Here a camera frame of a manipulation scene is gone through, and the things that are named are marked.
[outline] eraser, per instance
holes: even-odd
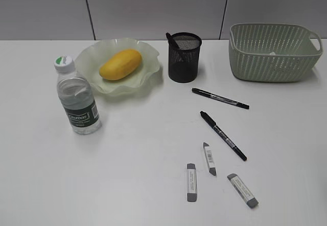
[[[206,159],[206,163],[208,165],[208,170],[209,173],[211,173],[213,176],[217,175],[216,172],[216,166],[213,158],[213,153],[211,152],[210,146],[208,143],[203,143],[203,150],[204,150],[204,155]]]
[[[239,176],[237,176],[235,173],[232,173],[228,175],[227,178],[250,208],[253,208],[259,204],[259,202],[250,192],[250,190],[245,186]]]
[[[195,164],[189,163],[188,169],[188,202],[196,202],[197,188],[196,188],[196,169]]]

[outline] light green basket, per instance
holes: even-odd
[[[320,49],[310,36],[318,39]],[[230,28],[229,62],[234,76],[249,81],[298,81],[322,55],[320,37],[301,26],[236,24]]]

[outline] bottle cap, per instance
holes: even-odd
[[[59,56],[55,60],[55,69],[61,74],[68,74],[75,71],[74,61],[70,56]]]

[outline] black mesh pen holder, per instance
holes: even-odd
[[[175,33],[172,38],[179,49],[169,43],[168,75],[179,83],[191,82],[198,75],[202,40],[193,33]]]

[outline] barcode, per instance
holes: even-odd
[[[213,163],[214,162],[213,154],[211,153],[211,150],[207,150],[206,151],[206,156],[208,157],[209,163]]]
[[[93,117],[96,119],[97,116],[98,116],[98,114],[99,114],[96,105],[94,105],[94,106],[92,107],[92,114],[93,114]]]

